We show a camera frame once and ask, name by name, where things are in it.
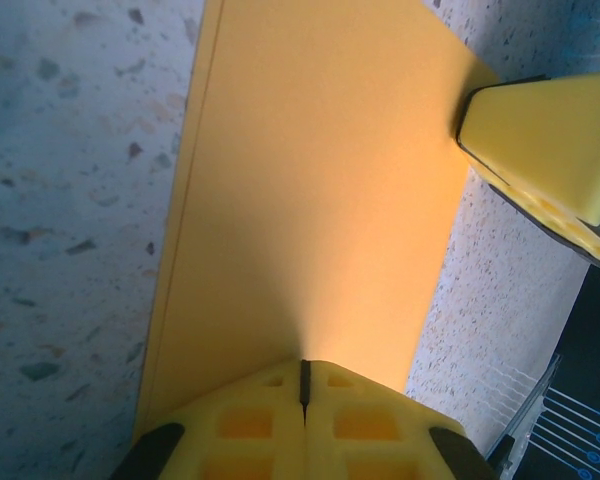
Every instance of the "yellow sheet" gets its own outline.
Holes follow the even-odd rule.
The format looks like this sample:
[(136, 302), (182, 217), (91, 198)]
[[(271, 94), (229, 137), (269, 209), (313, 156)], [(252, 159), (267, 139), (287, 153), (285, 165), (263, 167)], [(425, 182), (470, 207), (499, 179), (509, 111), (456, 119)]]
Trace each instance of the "yellow sheet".
[(294, 356), (402, 390), (495, 81), (415, 0), (209, 0), (136, 434)]

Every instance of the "terrazzo floor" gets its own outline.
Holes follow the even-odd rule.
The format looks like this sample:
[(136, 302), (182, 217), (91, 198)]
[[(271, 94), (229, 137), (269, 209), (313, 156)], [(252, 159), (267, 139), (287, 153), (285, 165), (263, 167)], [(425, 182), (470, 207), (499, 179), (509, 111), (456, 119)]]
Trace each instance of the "terrazzo floor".
[[(600, 2), (426, 3), (503, 78), (600, 69)], [(0, 479), (106, 478), (129, 447), (202, 9), (0, 2)], [(586, 268), (470, 174), (407, 393), (488, 447)]]

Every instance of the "black rubber pad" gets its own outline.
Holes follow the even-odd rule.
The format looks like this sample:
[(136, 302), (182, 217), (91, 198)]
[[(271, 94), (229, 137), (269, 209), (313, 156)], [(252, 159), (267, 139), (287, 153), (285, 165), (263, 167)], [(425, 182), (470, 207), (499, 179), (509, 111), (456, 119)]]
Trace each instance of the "black rubber pad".
[(109, 480), (158, 480), (184, 435), (179, 423), (168, 423), (138, 440)]
[(307, 424), (307, 407), (311, 401), (311, 362), (308, 360), (300, 361), (300, 403), (302, 404), (302, 414), (304, 423)]
[(431, 428), (429, 435), (456, 480), (498, 480), (468, 438), (442, 427)]

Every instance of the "yellow foam clamp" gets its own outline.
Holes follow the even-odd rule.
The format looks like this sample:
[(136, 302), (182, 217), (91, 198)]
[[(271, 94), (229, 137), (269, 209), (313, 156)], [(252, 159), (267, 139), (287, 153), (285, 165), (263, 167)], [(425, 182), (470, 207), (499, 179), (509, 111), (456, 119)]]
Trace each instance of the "yellow foam clamp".
[(458, 141), (483, 178), (600, 260), (600, 73), (481, 89)]
[(155, 427), (112, 480), (496, 478), (457, 422), (327, 362), (265, 369)]
[(208, 0), (136, 437), (289, 358), (404, 390), (495, 82), (416, 0)]

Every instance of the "square hole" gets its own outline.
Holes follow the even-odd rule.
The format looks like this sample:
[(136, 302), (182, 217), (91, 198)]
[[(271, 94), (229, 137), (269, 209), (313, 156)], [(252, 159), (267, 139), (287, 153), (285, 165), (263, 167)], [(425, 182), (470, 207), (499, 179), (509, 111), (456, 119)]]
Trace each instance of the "square hole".
[(349, 440), (400, 440), (393, 415), (382, 407), (343, 408), (335, 415), (333, 434)]
[(284, 383), (284, 379), (282, 377), (271, 377), (266, 382), (264, 382), (265, 387), (281, 387)]
[(329, 375), (329, 378), (327, 379), (327, 385), (330, 387), (339, 388), (353, 387), (353, 383), (347, 380), (346, 378), (341, 377), (340, 375), (333, 374)]
[(271, 438), (273, 413), (267, 408), (234, 407), (218, 420), (220, 438)]
[(202, 480), (271, 480), (273, 458), (214, 458), (205, 463)]
[(347, 480), (424, 480), (412, 462), (384, 459), (350, 459)]

